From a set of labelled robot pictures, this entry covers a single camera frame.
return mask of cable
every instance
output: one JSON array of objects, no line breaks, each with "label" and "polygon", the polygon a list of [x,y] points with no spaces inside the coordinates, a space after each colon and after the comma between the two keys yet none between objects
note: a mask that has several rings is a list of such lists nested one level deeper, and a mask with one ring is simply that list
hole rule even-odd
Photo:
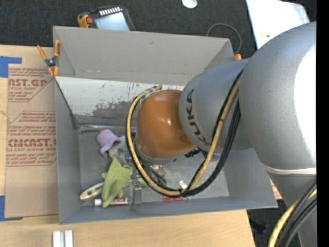
[{"label": "cable", "polygon": [[237,50],[234,52],[234,54],[237,54],[241,47],[242,47],[242,39],[241,39],[241,36],[239,34],[239,32],[232,26],[228,25],[228,24],[224,24],[224,23],[216,23],[216,24],[213,24],[207,31],[207,34],[206,34],[206,37],[209,35],[209,32],[216,26],[225,26],[225,27],[228,27],[228,28],[231,28],[237,35],[238,39],[239,39],[239,47],[237,48]]},{"label": "cable", "polygon": [[216,132],[215,132],[215,135],[213,137],[213,142],[211,143],[211,146],[210,146],[210,149],[209,149],[209,153],[207,155],[207,158],[199,172],[199,174],[197,175],[197,177],[195,178],[195,180],[193,181],[192,185],[191,185],[191,188],[193,188],[199,181],[200,179],[202,178],[202,176],[204,175],[204,173],[206,172],[206,169],[208,168],[208,165],[209,165],[209,162],[215,152],[215,149],[216,149],[216,146],[217,146],[217,142],[218,142],[218,139],[219,139],[219,136],[220,136],[220,133],[222,131],[222,128],[223,128],[223,121],[226,119],[226,116],[229,112],[229,109],[231,108],[232,106],[232,103],[236,97],[236,94],[239,90],[239,85],[240,85],[240,81],[238,80],[237,83],[235,84],[234,88],[233,88],[233,91],[232,93],[229,95],[229,98],[228,98],[228,101],[227,101],[227,104],[225,105],[225,108],[224,108],[224,111],[223,111],[223,114],[220,118],[220,121],[218,123],[218,126],[216,127]]},{"label": "cable", "polygon": [[284,244],[284,247],[288,247],[291,243],[292,239],[297,233],[297,230],[300,228],[301,225],[305,222],[305,220],[315,211],[317,208],[317,199],[315,198],[305,209],[305,211],[298,217],[298,219],[293,224],[289,236],[287,237],[287,240]]},{"label": "cable", "polygon": [[[234,97],[235,97],[236,94],[237,94],[236,91],[239,89],[239,85],[240,85],[240,76],[241,76],[242,72],[243,72],[243,70],[240,71],[239,74],[237,75],[237,77],[235,78],[235,80],[234,80],[234,82],[233,82],[233,84],[232,84],[232,86],[231,86],[231,88],[230,88],[230,90],[229,90],[229,92],[228,92],[228,94],[227,94],[227,97],[226,97],[226,99],[224,100],[224,103],[223,103],[223,105],[222,105],[222,108],[221,108],[220,113],[219,113],[219,115],[218,115],[218,117],[217,117],[217,120],[216,120],[216,124],[215,124],[215,127],[214,127],[214,132],[213,132],[213,135],[212,135],[212,140],[214,140],[215,135],[217,134],[217,129],[218,129],[219,127],[220,127],[220,128],[223,127],[223,120],[225,120],[225,118],[226,118],[226,116],[227,116],[227,113],[228,113],[228,110],[225,110],[225,109],[226,109],[228,103],[233,102],[233,101],[230,99],[230,97],[231,97],[232,95],[234,95]],[[192,186],[194,186],[194,185],[197,183],[196,179],[199,177],[199,175],[200,175],[199,173],[200,173],[203,169],[207,169],[207,167],[208,167],[208,165],[209,165],[209,162],[210,162],[210,160],[211,160],[211,158],[212,158],[213,153],[214,153],[214,152],[212,152],[211,157],[209,157],[209,154],[208,154],[207,157],[206,157],[206,159],[205,159],[205,160],[202,162],[202,164],[199,166],[199,168],[198,168],[196,174],[194,175],[194,177],[192,178],[192,180],[191,180],[191,182],[190,182],[190,184],[192,184],[192,185],[189,185],[189,186],[187,187],[188,190],[191,189]],[[205,170],[203,171],[203,173],[201,174],[201,176],[198,178],[198,180],[201,179],[201,177],[202,177],[202,175],[204,174],[204,172],[205,172]]]},{"label": "cable", "polygon": [[[312,191],[312,194],[309,196],[309,198],[313,197],[315,194],[317,193],[317,190],[314,189]],[[277,222],[271,237],[269,239],[268,242],[268,247],[275,247],[276,243],[277,243],[277,239],[278,236],[284,226],[284,224],[286,224],[286,221],[288,220],[288,218],[290,217],[291,213],[293,212],[293,210],[295,209],[296,205],[299,203],[299,201],[302,199],[303,197],[300,197],[299,199],[297,199],[287,210],[286,212],[281,216],[281,218],[279,219],[279,221]]]},{"label": "cable", "polygon": [[202,185],[200,185],[199,187],[189,190],[185,193],[185,196],[193,196],[195,194],[200,193],[201,191],[205,190],[214,180],[215,178],[219,175],[220,171],[222,170],[229,152],[231,150],[233,141],[234,141],[234,137],[237,131],[237,127],[239,126],[239,121],[241,119],[241,112],[240,112],[240,105],[239,105],[239,100],[236,102],[235,108],[234,108],[234,112],[233,112],[233,117],[232,117],[232,121],[230,124],[230,128],[229,128],[229,133],[228,133],[228,138],[225,141],[224,144],[224,148],[223,151],[221,153],[221,157],[220,160],[218,161],[215,170],[213,171],[213,173],[207,178],[207,180],[205,182],[202,183]]},{"label": "cable", "polygon": [[292,215],[290,216],[290,219],[284,225],[284,230],[283,230],[282,234],[280,235],[280,239],[277,242],[277,246],[281,246],[281,242],[284,242],[284,240],[286,239],[286,237],[289,233],[289,228],[291,227],[293,221],[296,219],[296,216],[303,211],[302,208],[304,208],[306,201],[309,199],[309,197],[311,196],[313,191],[316,189],[316,187],[317,187],[317,182],[315,181],[309,187],[309,189],[305,192],[305,194],[301,197],[300,201],[296,204],[296,207],[295,207]]},{"label": "cable", "polygon": [[[240,84],[240,81],[236,80],[236,83],[235,85],[233,85],[230,89],[230,95],[227,97],[227,102],[226,102],[226,105],[224,106],[224,109],[223,109],[223,114],[222,114],[222,119],[220,119],[219,123],[218,123],[218,126],[217,126],[217,129],[216,129],[216,132],[215,132],[215,135],[214,135],[214,138],[213,138],[213,141],[212,141],[212,145],[211,145],[211,148],[210,148],[210,151],[207,155],[207,158],[205,159],[205,161],[202,163],[201,165],[201,169],[200,171],[197,173],[197,176],[195,178],[195,180],[193,181],[193,184],[189,185],[188,187],[191,189],[194,185],[196,185],[198,183],[198,181],[201,179],[201,177],[203,176],[208,164],[209,164],[209,161],[211,160],[213,154],[214,154],[214,150],[215,150],[215,146],[218,142],[218,138],[219,138],[219,135],[220,135],[220,132],[222,130],[222,126],[223,126],[223,120],[226,118],[229,110],[230,110],[230,107],[235,99],[235,96],[238,92],[238,89],[239,89],[239,84]],[[145,92],[141,93],[140,95],[138,95],[134,100],[133,100],[133,103],[129,109],[129,112],[128,112],[128,116],[127,116],[127,121],[126,121],[126,142],[127,142],[127,147],[132,155],[132,158],[135,162],[135,165],[136,165],[136,168],[138,170],[138,172],[140,173],[140,175],[143,177],[143,179],[145,180],[145,182],[147,182],[147,184],[152,188],[154,189],[155,191],[165,195],[165,196],[169,196],[169,197],[180,197],[182,196],[186,191],[187,191],[187,188],[185,190],[181,190],[181,189],[170,189],[170,188],[167,188],[167,187],[163,187],[161,186],[160,184],[156,184],[152,178],[150,178],[147,173],[145,172],[145,170],[143,169],[140,161],[139,161],[139,157],[134,149],[134,145],[133,145],[133,141],[132,141],[132,137],[131,137],[131,120],[132,120],[132,115],[133,115],[133,112],[135,110],[135,107],[136,105],[138,104],[138,102],[148,93],[150,92],[153,92],[153,91],[157,91],[161,89],[161,86],[158,86],[158,87],[154,87],[153,89],[148,89],[146,90]]]}]

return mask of metal bracket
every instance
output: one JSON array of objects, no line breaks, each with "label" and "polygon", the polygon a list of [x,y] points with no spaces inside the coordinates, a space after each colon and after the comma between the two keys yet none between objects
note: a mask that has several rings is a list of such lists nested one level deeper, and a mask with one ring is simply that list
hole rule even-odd
[{"label": "metal bracket", "polygon": [[128,199],[128,204],[130,206],[135,206],[140,203],[142,203],[142,187],[138,181],[140,178],[140,175],[135,167],[133,165],[133,174],[132,174],[132,180],[131,180],[131,189],[132,189],[132,197]]}]

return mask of orange clip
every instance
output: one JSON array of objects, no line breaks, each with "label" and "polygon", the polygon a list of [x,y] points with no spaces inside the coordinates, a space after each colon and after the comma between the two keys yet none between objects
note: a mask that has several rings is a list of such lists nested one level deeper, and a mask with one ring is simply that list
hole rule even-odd
[{"label": "orange clip", "polygon": [[51,59],[47,59],[44,51],[42,50],[41,46],[36,46],[39,50],[39,53],[42,57],[42,59],[46,62],[48,66],[48,71],[51,74],[52,77],[58,76],[59,74],[59,68],[58,68],[58,58],[61,54],[61,42],[59,40],[56,40],[55,47],[54,47],[54,57]]},{"label": "orange clip", "polygon": [[242,60],[242,56],[241,54],[235,54],[234,55],[234,60],[237,61],[237,60]]}]

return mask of toothpaste tube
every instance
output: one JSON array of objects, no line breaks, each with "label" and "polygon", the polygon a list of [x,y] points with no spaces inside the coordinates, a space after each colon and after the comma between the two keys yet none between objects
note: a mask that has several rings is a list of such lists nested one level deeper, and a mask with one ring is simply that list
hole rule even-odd
[{"label": "toothpaste tube", "polygon": [[[102,199],[95,199],[94,200],[95,206],[101,206],[102,205]],[[109,204],[109,206],[113,205],[128,205],[128,198],[116,198],[113,199],[112,202]]]}]

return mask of white plastic object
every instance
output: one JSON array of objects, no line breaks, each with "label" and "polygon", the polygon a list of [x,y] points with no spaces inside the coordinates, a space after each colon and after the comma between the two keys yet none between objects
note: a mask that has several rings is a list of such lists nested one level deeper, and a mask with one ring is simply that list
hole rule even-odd
[{"label": "white plastic object", "polygon": [[86,200],[90,198],[94,198],[95,196],[99,195],[102,192],[102,187],[104,182],[98,183],[95,186],[86,189],[84,192],[80,194],[80,200]]}]

